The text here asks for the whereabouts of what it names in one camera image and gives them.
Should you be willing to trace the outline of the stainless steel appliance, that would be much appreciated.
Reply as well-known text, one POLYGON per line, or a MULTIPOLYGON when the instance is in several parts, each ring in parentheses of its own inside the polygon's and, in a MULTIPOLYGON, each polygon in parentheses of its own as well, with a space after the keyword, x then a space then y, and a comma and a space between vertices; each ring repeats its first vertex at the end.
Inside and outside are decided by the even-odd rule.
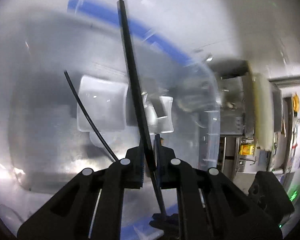
POLYGON ((281 90, 245 60, 218 59, 209 67, 221 98, 218 168, 230 180, 239 173, 273 171, 282 129, 281 90))

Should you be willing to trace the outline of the steel scraper wooden handle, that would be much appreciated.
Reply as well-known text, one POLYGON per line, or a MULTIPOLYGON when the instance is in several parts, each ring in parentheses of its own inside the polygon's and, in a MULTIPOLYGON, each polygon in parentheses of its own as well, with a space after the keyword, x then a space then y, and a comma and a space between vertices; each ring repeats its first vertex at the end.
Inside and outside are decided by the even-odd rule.
POLYGON ((148 100, 153 105, 158 119, 167 118, 164 104, 160 100, 161 94, 162 89, 155 79, 149 77, 141 78, 142 100, 144 103, 148 100))

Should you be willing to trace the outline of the clear plastic storage bin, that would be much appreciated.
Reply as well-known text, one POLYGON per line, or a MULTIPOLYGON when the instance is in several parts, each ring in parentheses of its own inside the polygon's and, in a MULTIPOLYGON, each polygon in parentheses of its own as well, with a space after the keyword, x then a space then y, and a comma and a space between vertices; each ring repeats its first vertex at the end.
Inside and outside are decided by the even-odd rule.
MULTIPOLYGON (((204 64, 129 22, 151 136, 214 167, 219 98, 204 64)), ((12 236, 84 168, 140 140, 115 3, 0 1, 0 221, 12 236)))

